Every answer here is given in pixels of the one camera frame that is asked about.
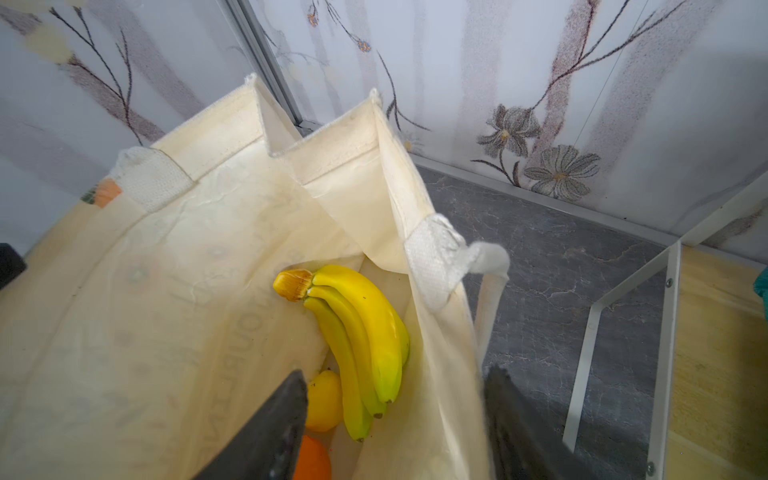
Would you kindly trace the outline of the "orange fruit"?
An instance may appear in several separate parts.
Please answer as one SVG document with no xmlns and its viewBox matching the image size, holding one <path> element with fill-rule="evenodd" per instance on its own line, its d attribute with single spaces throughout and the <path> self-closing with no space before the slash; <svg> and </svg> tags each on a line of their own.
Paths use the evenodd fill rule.
<svg viewBox="0 0 768 480">
<path fill-rule="evenodd" d="M 293 480 L 331 480 L 332 466 L 324 445 L 304 435 L 295 466 Z"/>
</svg>

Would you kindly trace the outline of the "small yellow lemon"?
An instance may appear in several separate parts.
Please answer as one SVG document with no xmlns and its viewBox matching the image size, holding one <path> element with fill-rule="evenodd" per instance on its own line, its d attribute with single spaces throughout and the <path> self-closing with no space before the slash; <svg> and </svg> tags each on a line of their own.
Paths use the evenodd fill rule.
<svg viewBox="0 0 768 480">
<path fill-rule="evenodd" d="M 342 385 L 340 376 L 332 370 L 323 370 L 308 384 L 308 410 L 305 426 L 308 430 L 324 433 L 343 420 Z"/>
</svg>

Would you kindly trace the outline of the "cream floral grocery tote bag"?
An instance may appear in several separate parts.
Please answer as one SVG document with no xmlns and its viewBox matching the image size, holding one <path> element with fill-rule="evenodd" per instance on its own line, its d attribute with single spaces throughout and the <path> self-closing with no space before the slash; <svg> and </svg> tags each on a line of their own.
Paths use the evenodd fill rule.
<svg viewBox="0 0 768 480">
<path fill-rule="evenodd" d="M 435 211 L 377 92 L 302 137 L 253 76 L 122 151 L 2 290 L 2 477 L 193 476 L 291 371 L 319 372 L 314 316 L 272 284 L 335 263 L 411 338 L 370 436 L 334 435 L 335 475 L 490 478 L 481 364 L 507 252 Z"/>
</svg>

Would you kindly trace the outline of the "yellow banana bunch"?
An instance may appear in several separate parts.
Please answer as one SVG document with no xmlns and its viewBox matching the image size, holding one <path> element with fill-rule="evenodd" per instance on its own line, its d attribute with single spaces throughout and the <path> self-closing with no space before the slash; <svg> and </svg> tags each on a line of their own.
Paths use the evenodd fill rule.
<svg viewBox="0 0 768 480">
<path fill-rule="evenodd" d="M 344 426 L 364 441 L 399 396 L 410 355 L 404 322 L 371 280 L 344 266 L 284 270 L 273 289 L 315 316 L 339 368 Z"/>
</svg>

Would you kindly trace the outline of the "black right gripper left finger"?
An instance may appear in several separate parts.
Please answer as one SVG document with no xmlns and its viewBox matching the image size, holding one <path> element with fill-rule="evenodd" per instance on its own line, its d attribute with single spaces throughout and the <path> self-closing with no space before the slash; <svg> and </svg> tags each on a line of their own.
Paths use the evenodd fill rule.
<svg viewBox="0 0 768 480">
<path fill-rule="evenodd" d="M 292 371 L 197 479 L 291 479 L 308 411 L 303 373 Z"/>
</svg>

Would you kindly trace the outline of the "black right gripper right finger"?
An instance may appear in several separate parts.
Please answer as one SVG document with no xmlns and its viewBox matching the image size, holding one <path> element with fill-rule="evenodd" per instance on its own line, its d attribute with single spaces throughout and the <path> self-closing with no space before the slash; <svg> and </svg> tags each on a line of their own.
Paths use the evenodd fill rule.
<svg viewBox="0 0 768 480">
<path fill-rule="evenodd" d="M 483 395 L 496 478 L 595 477 L 514 385 L 504 368 L 494 365 L 489 369 Z"/>
</svg>

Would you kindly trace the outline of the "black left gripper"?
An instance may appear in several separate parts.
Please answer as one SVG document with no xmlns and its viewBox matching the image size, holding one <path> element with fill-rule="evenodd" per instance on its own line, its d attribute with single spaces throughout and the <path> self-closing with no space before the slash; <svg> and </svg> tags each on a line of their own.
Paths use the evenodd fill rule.
<svg viewBox="0 0 768 480">
<path fill-rule="evenodd" d="M 0 289 L 4 289 L 25 270 L 24 258 L 8 243 L 0 244 Z"/>
</svg>

